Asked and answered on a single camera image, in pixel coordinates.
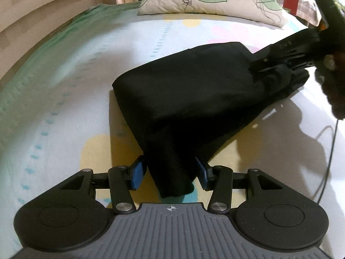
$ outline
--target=black cable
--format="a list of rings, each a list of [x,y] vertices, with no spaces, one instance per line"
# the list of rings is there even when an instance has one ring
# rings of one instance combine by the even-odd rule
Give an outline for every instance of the black cable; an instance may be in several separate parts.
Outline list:
[[[322,196],[323,196],[323,194],[325,192],[325,189],[326,189],[327,180],[328,180],[329,172],[330,172],[330,169],[331,169],[331,163],[332,163],[333,151],[334,151],[334,145],[335,145],[335,137],[337,136],[337,130],[338,130],[338,123],[339,123],[339,120],[337,120],[337,123],[335,124],[335,130],[334,130],[334,136],[333,136],[333,140],[332,140],[331,153],[329,155],[329,160],[328,160],[328,166],[327,166],[326,174],[325,174],[325,177],[323,179],[323,180],[325,180],[325,182],[324,182],[324,185],[322,187],[319,199],[317,200],[317,204],[320,204],[321,198],[322,198]]]

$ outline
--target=ribbed gray surface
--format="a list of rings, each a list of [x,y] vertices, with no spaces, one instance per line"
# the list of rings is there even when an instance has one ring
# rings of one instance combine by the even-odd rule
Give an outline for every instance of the ribbed gray surface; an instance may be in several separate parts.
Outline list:
[[[143,204],[119,215],[97,241],[66,253],[26,248],[15,259],[326,259],[314,247],[278,253],[244,239],[226,216],[205,211],[200,203]]]

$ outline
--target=metal pivot screw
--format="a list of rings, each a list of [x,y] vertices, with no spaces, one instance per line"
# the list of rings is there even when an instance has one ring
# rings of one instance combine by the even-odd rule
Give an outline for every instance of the metal pivot screw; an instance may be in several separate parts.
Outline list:
[[[224,211],[228,208],[228,206],[222,202],[214,202],[211,204],[211,208],[215,211]]]
[[[129,211],[133,208],[133,205],[131,205],[128,202],[120,202],[116,205],[116,209],[119,211]]]

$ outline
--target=bed sheet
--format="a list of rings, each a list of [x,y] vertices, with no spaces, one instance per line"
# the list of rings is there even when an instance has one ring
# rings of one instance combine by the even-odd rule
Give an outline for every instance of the bed sheet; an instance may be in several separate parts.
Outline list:
[[[137,16],[138,5],[99,5],[85,12],[40,47],[0,93],[0,258],[21,248],[13,217],[26,202],[80,169],[106,172],[130,165],[142,153],[117,106],[111,87],[116,77],[207,43],[239,41],[255,52],[305,28],[292,16],[283,28],[216,15]],[[210,164],[237,172],[257,167],[312,198],[326,170],[334,124],[311,77],[304,89],[227,141]],[[341,125],[321,202],[330,217],[323,248],[336,259],[345,255],[344,129]],[[189,195],[161,199],[146,174],[132,197],[136,204],[207,205],[211,192],[194,184]],[[234,192],[232,205],[243,196]],[[110,205],[109,190],[98,190],[97,200]]]

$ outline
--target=black circular pad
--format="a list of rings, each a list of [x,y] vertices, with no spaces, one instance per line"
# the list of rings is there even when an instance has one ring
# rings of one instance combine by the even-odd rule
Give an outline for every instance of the black circular pad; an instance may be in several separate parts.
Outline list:
[[[275,204],[265,210],[265,218],[274,225],[293,227],[304,219],[303,212],[293,205]]]
[[[63,252],[97,239],[109,222],[109,212],[101,203],[86,194],[59,190],[24,205],[14,218],[14,229],[23,246]]]
[[[320,206],[292,189],[261,192],[243,202],[235,213],[235,224],[247,239],[279,251],[321,243],[328,217]]]
[[[43,209],[38,218],[48,227],[65,227],[77,220],[79,211],[75,207],[66,204],[52,205]]]

